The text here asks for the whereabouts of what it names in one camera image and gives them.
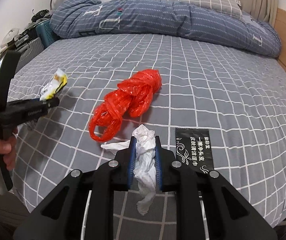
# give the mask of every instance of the red plastic bag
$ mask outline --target red plastic bag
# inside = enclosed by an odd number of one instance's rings
[[[111,140],[120,130],[122,116],[128,110],[131,117],[141,116],[149,108],[153,94],[161,87],[158,70],[146,69],[117,84],[119,89],[105,95],[89,122],[91,138],[98,142]],[[102,137],[94,134],[96,126],[106,127]]]

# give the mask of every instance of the black packet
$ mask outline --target black packet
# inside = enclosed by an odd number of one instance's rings
[[[176,128],[175,138],[178,161],[196,172],[208,174],[214,170],[209,130]]]

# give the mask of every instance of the bed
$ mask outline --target bed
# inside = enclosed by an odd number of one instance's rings
[[[114,158],[89,137],[88,121],[117,83],[153,68],[162,87],[149,110],[125,115],[109,142],[144,124],[175,152],[176,127],[209,129],[215,169],[272,227],[286,217],[286,73],[275,58],[152,33],[64,39],[15,75],[9,99],[37,97],[57,68],[68,75],[59,107],[18,135],[14,192],[30,212],[72,169],[91,171]],[[138,200],[135,182],[115,193],[114,239],[176,239],[174,194],[157,192],[145,216]]]

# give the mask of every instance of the crumpled tissue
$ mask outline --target crumpled tissue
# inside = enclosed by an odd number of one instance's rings
[[[132,136],[136,138],[134,178],[138,181],[139,192],[144,197],[137,203],[137,209],[144,216],[156,195],[155,137],[154,131],[150,131],[142,124],[133,131]],[[101,147],[116,154],[117,151],[126,149],[129,145],[130,140],[102,144]]]

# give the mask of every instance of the gray suitcase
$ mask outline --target gray suitcase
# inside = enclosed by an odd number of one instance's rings
[[[35,40],[30,41],[28,44],[24,45],[22,48],[18,49],[18,51],[21,53],[21,58],[16,68],[16,73],[42,51],[44,51],[44,47],[41,39],[36,38]]]

